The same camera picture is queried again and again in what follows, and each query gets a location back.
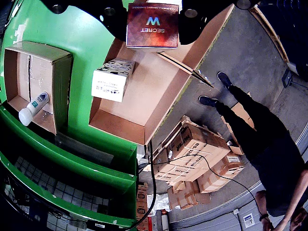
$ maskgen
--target cardboard box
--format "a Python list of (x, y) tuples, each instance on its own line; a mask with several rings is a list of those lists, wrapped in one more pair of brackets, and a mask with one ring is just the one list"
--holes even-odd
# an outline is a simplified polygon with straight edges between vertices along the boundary
[(138, 231), (149, 231), (149, 220), (148, 218), (144, 219), (138, 226)]
[(185, 189), (182, 191), (175, 192), (173, 187), (171, 187), (167, 192), (170, 209), (174, 209), (178, 205), (181, 207), (181, 209), (186, 209), (197, 204), (210, 203), (210, 195), (200, 194), (196, 181), (185, 182)]
[(190, 168), (207, 167), (206, 161), (201, 156), (204, 156), (211, 165), (215, 165), (230, 152), (223, 138), (190, 124), (186, 124), (171, 141), (167, 147), (168, 153), (170, 150), (171, 160), (177, 159), (172, 161), (173, 165)]
[(231, 136), (233, 138), (233, 140), (235, 141), (236, 144), (232, 144), (229, 146), (229, 148), (231, 149), (231, 151), (234, 154), (238, 154), (238, 155), (244, 155), (244, 151), (242, 150), (241, 146), (239, 145), (234, 133), (231, 133)]
[[(244, 169), (244, 164), (241, 163), (239, 157), (235, 154), (228, 154), (219, 161), (212, 170), (218, 175), (233, 179)], [(212, 171), (207, 171), (197, 179), (200, 193), (210, 193), (221, 189), (230, 180), (222, 178), (214, 174)]]
[(164, 169), (165, 172), (158, 172), (155, 174), (155, 179), (171, 182), (184, 181), (192, 174), (191, 171), (194, 170), (192, 168), (171, 164), (167, 164)]
[(25, 108), (44, 91), (50, 101), (33, 122), (56, 133), (68, 120), (72, 54), (45, 44), (21, 41), (5, 48), (4, 82), (8, 104)]
[(163, 149), (157, 157), (153, 160), (153, 169), (154, 169), (154, 174), (156, 175), (158, 172), (167, 172), (170, 170), (170, 166), (168, 163), (169, 158), (168, 158), (168, 153), (167, 149)]
[(126, 46), (155, 48), (178, 47), (179, 6), (163, 3), (128, 4)]
[(155, 179), (169, 181), (172, 184), (178, 181), (194, 181), (207, 171), (207, 168), (195, 169), (183, 166), (176, 166), (174, 164), (167, 163), (168, 161), (169, 158), (167, 149), (164, 149), (153, 160)]
[(92, 96), (122, 102), (135, 61), (113, 59), (93, 72)]
[(137, 210), (136, 210), (137, 218), (141, 219), (147, 211), (148, 211), (147, 203), (137, 201)]
[(178, 193), (179, 191), (182, 191), (185, 189), (185, 182), (178, 181), (178, 182), (170, 182), (170, 185), (172, 185), (173, 191), (175, 193)]
[[(233, 8), (232, 4), (216, 15), (194, 43), (179, 45), (169, 54), (195, 69)], [(109, 49), (105, 62), (116, 57), (136, 62), (125, 97), (121, 103), (94, 97), (89, 125), (128, 141), (147, 144), (190, 75), (154, 53), (129, 49), (118, 39)]]
[(137, 201), (139, 202), (147, 202), (147, 189), (148, 189), (148, 184), (147, 183), (141, 183), (138, 185), (138, 190), (137, 190)]

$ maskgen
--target plastic bottle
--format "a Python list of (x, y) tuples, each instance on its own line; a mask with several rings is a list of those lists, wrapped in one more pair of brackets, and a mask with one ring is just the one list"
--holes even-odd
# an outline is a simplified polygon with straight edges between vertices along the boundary
[(19, 112), (19, 120), (20, 122), (28, 126), (30, 122), (33, 120), (33, 117), (42, 109), (45, 104), (49, 102), (49, 96), (46, 92), (40, 94), (37, 98), (32, 100), (26, 108), (23, 108)]

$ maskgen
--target black shoe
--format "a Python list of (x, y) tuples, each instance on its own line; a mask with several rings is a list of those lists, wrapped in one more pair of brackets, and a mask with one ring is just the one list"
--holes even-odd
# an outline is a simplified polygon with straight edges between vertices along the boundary
[(232, 86), (232, 83), (229, 79), (229, 77), (223, 73), (222, 71), (219, 71), (217, 73), (217, 78), (223, 83), (226, 89), (229, 89), (230, 86)]
[(212, 106), (212, 107), (215, 107), (215, 104), (218, 102), (217, 99), (211, 99), (211, 98), (208, 98), (207, 96), (205, 95), (201, 95), (199, 97), (199, 102), (202, 103), (203, 105), (205, 106)]

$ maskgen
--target box flap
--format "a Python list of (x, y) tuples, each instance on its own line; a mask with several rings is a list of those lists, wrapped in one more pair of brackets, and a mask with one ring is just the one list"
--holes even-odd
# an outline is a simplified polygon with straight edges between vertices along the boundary
[(71, 56), (71, 53), (64, 51), (62, 49), (41, 43), (28, 42), (28, 41), (17, 42), (5, 49), (32, 55), (34, 57), (43, 59), (51, 63), (63, 57)]

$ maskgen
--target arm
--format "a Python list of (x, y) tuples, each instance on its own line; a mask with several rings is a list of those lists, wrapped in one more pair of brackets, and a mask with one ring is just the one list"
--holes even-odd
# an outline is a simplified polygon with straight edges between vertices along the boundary
[(304, 194), (306, 188), (308, 187), (308, 170), (303, 170), (300, 174), (300, 177), (297, 181), (290, 205), (283, 219), (279, 222), (275, 231), (283, 231), (284, 227), (287, 225), (288, 221), (291, 219), (292, 214), (294, 213), (297, 204)]
[[(258, 206), (258, 209), (259, 209), (259, 212), (261, 213), (260, 214), (260, 217), (264, 214), (267, 214), (267, 210), (266, 210), (266, 198), (265, 198), (265, 194), (266, 194), (266, 191), (265, 190), (262, 190), (262, 191), (258, 191), (256, 193), (256, 202), (257, 202), (257, 206)], [(264, 218), (261, 220), (262, 222), (262, 225), (263, 225), (263, 230), (264, 231), (270, 231), (270, 230), (273, 230), (273, 225), (272, 223), (270, 222), (270, 219), (269, 218)]]

